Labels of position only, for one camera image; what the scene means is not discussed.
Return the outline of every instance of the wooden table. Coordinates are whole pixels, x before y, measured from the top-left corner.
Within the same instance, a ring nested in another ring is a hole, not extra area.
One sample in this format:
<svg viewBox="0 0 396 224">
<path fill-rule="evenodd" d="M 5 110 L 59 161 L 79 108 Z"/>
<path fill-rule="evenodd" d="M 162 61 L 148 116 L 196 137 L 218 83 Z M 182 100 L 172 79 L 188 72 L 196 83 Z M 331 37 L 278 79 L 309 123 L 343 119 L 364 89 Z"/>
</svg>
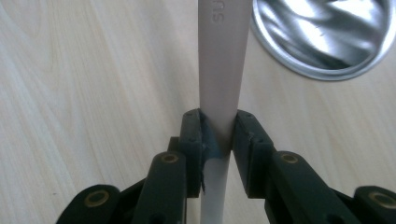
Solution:
<svg viewBox="0 0 396 224">
<path fill-rule="evenodd" d="M 199 106 L 197 51 L 196 1 L 2 1 L 0 223 L 53 223 L 81 190 L 145 177 Z M 240 108 L 331 187 L 396 191 L 394 71 L 395 46 L 361 77 L 316 81 L 250 33 Z M 265 223 L 263 204 L 232 159 L 225 223 Z"/>
</svg>

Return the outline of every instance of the clamp jaw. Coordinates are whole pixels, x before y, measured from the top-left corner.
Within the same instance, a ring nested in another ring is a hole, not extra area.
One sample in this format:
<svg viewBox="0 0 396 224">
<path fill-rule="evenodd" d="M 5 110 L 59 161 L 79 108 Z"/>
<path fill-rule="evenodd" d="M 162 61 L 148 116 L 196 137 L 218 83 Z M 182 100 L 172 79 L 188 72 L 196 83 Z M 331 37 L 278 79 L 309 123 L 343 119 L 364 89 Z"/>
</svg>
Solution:
<svg viewBox="0 0 396 224">
<path fill-rule="evenodd" d="M 147 178 L 122 192 L 109 185 L 84 189 L 57 223 L 185 223 L 186 199 L 205 189 L 206 128 L 199 109 L 187 112 L 180 137 L 171 137 L 168 150 L 154 157 Z M 303 157 L 276 151 L 260 123 L 245 111 L 235 119 L 233 154 L 247 196 L 265 199 L 272 224 L 395 223 L 394 192 L 360 187 L 350 198 L 329 188 Z"/>
</svg>

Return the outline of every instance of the white strip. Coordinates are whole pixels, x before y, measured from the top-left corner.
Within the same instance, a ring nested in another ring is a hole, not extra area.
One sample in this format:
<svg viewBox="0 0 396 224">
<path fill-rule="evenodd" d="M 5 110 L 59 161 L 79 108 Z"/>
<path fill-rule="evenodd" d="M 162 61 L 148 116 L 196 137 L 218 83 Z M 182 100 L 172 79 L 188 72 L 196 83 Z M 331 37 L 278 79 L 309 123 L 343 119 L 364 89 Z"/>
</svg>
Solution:
<svg viewBox="0 0 396 224">
<path fill-rule="evenodd" d="M 199 0 L 200 107 L 218 140 L 220 159 L 206 161 L 201 223 L 222 223 L 225 186 L 244 68 L 252 1 Z"/>
</svg>

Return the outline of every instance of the round hole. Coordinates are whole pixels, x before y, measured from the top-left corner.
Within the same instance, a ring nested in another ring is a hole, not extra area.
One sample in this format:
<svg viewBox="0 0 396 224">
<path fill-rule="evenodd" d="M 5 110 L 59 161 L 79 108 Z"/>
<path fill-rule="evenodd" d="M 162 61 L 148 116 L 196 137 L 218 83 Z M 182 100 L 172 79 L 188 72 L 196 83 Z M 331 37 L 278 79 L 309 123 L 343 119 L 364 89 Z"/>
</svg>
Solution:
<svg viewBox="0 0 396 224">
<path fill-rule="evenodd" d="M 298 161 L 297 157 L 290 155 L 290 154 L 283 154 L 281 156 L 281 158 L 283 161 L 285 161 L 287 163 L 296 163 Z"/>
<path fill-rule="evenodd" d="M 178 160 L 178 156 L 174 155 L 174 154 L 166 154 L 166 155 L 161 157 L 161 160 L 163 162 L 173 163 L 173 162 Z"/>
<path fill-rule="evenodd" d="M 374 191 L 369 194 L 369 198 L 382 207 L 396 209 L 396 200 L 386 194 Z"/>
<path fill-rule="evenodd" d="M 326 221 L 332 224 L 345 224 L 344 220 L 341 217 L 333 214 L 327 215 Z"/>
<path fill-rule="evenodd" d="M 163 224 L 165 223 L 166 216 L 162 213 L 151 215 L 149 218 L 149 224 Z"/>
<path fill-rule="evenodd" d="M 104 204 L 109 198 L 108 192 L 104 189 L 97 190 L 88 194 L 84 203 L 87 207 L 97 207 Z"/>
</svg>

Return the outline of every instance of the metal bowl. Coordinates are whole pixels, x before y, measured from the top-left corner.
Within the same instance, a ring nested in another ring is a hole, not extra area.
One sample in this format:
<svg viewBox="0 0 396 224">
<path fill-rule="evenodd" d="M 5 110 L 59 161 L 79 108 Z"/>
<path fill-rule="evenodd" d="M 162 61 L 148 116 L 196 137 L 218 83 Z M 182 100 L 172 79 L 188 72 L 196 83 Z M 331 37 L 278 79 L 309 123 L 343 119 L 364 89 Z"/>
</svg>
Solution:
<svg viewBox="0 0 396 224">
<path fill-rule="evenodd" d="M 291 70 L 321 80 L 363 74 L 396 34 L 394 0 L 253 0 L 252 27 Z"/>
</svg>

